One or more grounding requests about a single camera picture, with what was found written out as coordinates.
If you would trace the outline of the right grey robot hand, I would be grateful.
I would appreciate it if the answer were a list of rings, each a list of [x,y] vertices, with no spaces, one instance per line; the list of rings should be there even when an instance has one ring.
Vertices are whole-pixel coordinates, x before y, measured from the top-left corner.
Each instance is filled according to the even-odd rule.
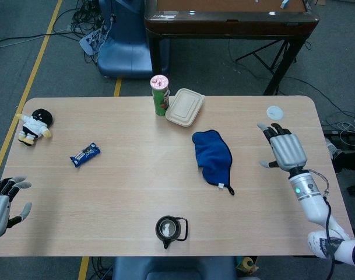
[[[302,173],[307,157],[297,135],[292,134],[291,131],[281,127],[278,123],[266,126],[259,122],[257,126],[268,140],[275,156],[274,161],[261,160],[259,164],[268,169],[280,168],[289,172],[291,176]]]

